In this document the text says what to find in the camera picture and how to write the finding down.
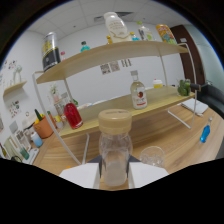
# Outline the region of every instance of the orange container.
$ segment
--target orange container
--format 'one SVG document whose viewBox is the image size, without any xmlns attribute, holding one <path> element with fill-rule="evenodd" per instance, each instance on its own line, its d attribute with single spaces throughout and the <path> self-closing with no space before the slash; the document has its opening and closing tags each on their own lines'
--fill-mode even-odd
<svg viewBox="0 0 224 224">
<path fill-rule="evenodd" d="M 47 118 L 44 118 L 38 124 L 34 124 L 33 127 L 41 138 L 48 138 L 53 134 L 53 130 L 49 125 Z"/>
<path fill-rule="evenodd" d="M 163 42 L 168 44 L 177 44 L 173 33 L 167 25 L 158 24 L 156 29 L 162 39 Z"/>
</svg>

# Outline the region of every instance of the white wall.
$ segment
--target white wall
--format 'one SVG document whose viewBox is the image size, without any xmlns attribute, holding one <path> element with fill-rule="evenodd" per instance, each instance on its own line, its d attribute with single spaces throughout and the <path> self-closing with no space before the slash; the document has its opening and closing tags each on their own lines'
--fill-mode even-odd
<svg viewBox="0 0 224 224">
<path fill-rule="evenodd" d="M 136 23 L 127 22 L 126 24 L 130 32 L 133 31 L 139 36 Z M 152 30 L 155 38 L 161 41 L 155 27 L 150 24 L 145 25 Z M 85 40 L 91 48 L 94 48 L 106 44 L 107 35 L 108 32 L 104 24 L 87 28 L 60 40 L 59 50 L 65 51 L 66 57 L 71 57 L 80 52 L 82 41 Z M 17 121 L 19 129 L 22 130 L 22 120 L 25 118 L 25 113 L 27 111 L 31 113 L 34 112 L 34 109 L 37 109 L 42 113 L 32 80 L 32 74 L 35 71 L 43 70 L 41 56 L 42 38 L 43 36 L 36 32 L 24 32 L 7 56 L 8 63 L 12 60 L 17 60 L 17 65 L 19 64 L 22 66 L 23 70 L 21 76 L 23 79 L 27 80 L 27 83 L 22 89 L 6 95 L 4 99 L 2 97 L 3 84 L 0 86 L 0 113 L 5 126 L 4 130 L 0 133 L 0 142 L 2 143 L 11 135 L 9 125 L 14 120 Z M 102 75 L 100 67 L 96 66 L 68 78 L 73 98 L 79 102 L 79 105 L 82 105 L 84 103 L 94 103 L 103 99 L 109 100 L 114 96 L 130 94 L 130 85 L 132 83 L 132 77 L 130 75 L 131 70 L 138 70 L 139 79 L 146 87 L 152 86 L 152 81 L 155 78 L 161 79 L 165 84 L 161 61 L 158 57 L 134 58 L 131 59 L 131 62 L 133 66 L 123 68 L 119 61 L 121 70 L 107 75 Z M 165 56 L 164 63 L 168 84 L 177 84 L 176 79 L 184 78 L 179 54 Z M 4 68 L 1 73 L 3 73 L 5 82 L 13 77 L 13 70 L 8 70 L 7 68 Z M 66 91 L 64 82 L 58 81 L 57 84 L 59 86 L 59 93 L 64 93 Z M 48 109 L 49 106 L 49 101 L 46 97 L 46 95 L 49 94 L 49 85 L 50 83 L 38 85 L 46 109 Z M 21 113 L 11 118 L 8 108 L 9 105 L 16 100 L 20 102 Z"/>
<path fill-rule="evenodd" d="M 201 57 L 205 79 L 221 91 L 224 90 L 224 71 L 223 66 L 207 39 L 203 34 L 192 25 L 185 25 L 190 33 Z"/>
</svg>

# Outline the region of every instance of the ceiling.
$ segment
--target ceiling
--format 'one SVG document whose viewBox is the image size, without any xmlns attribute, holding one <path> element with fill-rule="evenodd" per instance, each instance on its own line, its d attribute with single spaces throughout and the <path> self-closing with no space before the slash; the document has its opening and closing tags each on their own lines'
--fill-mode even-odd
<svg viewBox="0 0 224 224">
<path fill-rule="evenodd" d="M 76 31 L 105 23 L 104 19 L 95 22 L 94 18 L 106 12 L 133 12 L 121 17 L 129 22 L 141 20 L 168 27 L 190 24 L 174 10 L 152 0 L 72 0 L 44 14 L 27 30 L 43 35 L 54 31 L 60 40 Z"/>
</svg>

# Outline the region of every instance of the jar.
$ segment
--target jar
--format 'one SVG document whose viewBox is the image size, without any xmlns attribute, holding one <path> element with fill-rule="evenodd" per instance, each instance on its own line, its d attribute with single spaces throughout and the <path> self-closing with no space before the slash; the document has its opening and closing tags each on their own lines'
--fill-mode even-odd
<svg viewBox="0 0 224 224">
<path fill-rule="evenodd" d="M 99 113 L 99 152 L 102 156 L 102 174 L 108 186 L 119 186 L 127 179 L 127 166 L 133 146 L 128 132 L 132 115 L 122 109 L 109 109 Z"/>
<path fill-rule="evenodd" d="M 154 79 L 153 80 L 153 87 L 154 88 L 163 87 L 163 82 L 160 79 Z"/>
<path fill-rule="evenodd" d="M 44 72 L 60 62 L 57 35 L 55 32 L 50 32 L 43 39 L 42 64 Z"/>
<path fill-rule="evenodd" d="M 104 14 L 105 24 L 110 33 L 113 43 L 132 41 L 130 32 L 124 21 L 118 17 L 115 12 L 107 12 Z"/>
</svg>

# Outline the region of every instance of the can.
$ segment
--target can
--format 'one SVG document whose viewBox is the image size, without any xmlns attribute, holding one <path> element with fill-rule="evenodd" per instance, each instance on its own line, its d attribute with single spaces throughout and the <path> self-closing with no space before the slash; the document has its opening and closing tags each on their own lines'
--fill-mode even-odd
<svg viewBox="0 0 224 224">
<path fill-rule="evenodd" d="M 44 72 L 61 62 L 56 33 L 50 32 L 44 37 L 42 57 Z"/>
<path fill-rule="evenodd" d="M 156 29 L 162 39 L 163 42 L 169 44 L 177 44 L 173 33 L 167 25 L 158 24 L 156 25 Z"/>
</svg>

